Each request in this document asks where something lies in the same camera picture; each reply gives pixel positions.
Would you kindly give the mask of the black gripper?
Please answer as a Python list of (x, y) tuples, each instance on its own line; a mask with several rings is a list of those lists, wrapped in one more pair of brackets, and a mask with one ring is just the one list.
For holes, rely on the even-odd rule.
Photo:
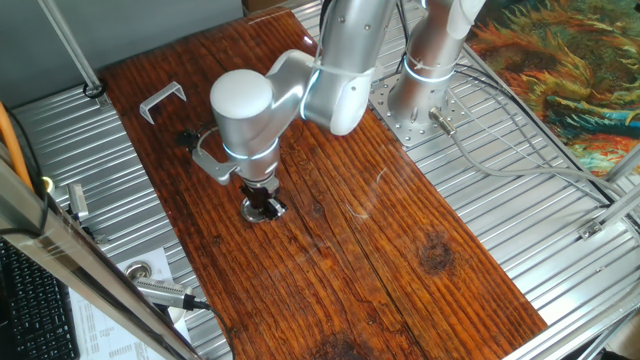
[(287, 206), (276, 197), (278, 184), (250, 186), (243, 183), (240, 190), (249, 200), (248, 214), (252, 220), (278, 219), (287, 211)]

